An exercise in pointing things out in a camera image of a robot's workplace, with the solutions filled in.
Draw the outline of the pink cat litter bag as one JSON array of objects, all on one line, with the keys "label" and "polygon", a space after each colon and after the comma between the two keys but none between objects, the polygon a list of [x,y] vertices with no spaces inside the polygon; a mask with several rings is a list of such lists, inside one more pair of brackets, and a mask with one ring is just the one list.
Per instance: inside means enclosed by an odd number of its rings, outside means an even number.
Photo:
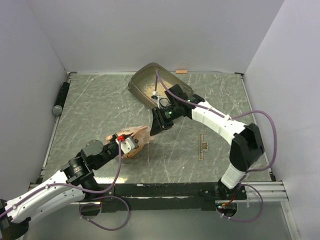
[{"label": "pink cat litter bag", "polygon": [[151,128],[149,126],[131,126],[123,128],[113,135],[107,136],[105,138],[105,145],[108,145],[111,142],[116,142],[116,144],[118,144],[119,137],[124,138],[124,141],[121,142],[122,159],[133,158],[145,145],[155,139],[155,136],[151,136]]}]

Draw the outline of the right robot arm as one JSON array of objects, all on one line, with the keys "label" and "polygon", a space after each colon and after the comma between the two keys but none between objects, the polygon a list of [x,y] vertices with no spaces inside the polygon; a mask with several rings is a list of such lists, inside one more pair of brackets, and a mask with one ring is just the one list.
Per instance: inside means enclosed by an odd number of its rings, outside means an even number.
[{"label": "right robot arm", "polygon": [[230,199],[239,189],[242,178],[265,152],[259,127],[232,119],[197,94],[188,96],[178,84],[165,94],[169,104],[152,109],[150,135],[169,130],[180,117],[197,121],[220,135],[230,145],[230,163],[217,183],[217,193],[223,199]]}]

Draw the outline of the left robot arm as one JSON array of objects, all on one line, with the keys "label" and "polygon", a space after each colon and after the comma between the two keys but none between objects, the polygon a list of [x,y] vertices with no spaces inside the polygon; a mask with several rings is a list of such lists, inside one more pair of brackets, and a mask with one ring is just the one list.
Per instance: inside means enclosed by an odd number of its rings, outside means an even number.
[{"label": "left robot arm", "polygon": [[106,145],[99,140],[92,140],[45,182],[13,199],[2,199],[1,239],[17,240],[29,230],[30,222],[70,203],[85,199],[93,201],[109,192],[115,182],[106,189],[100,188],[94,171],[115,157],[121,158],[123,149],[128,150],[129,147],[120,138]]}]

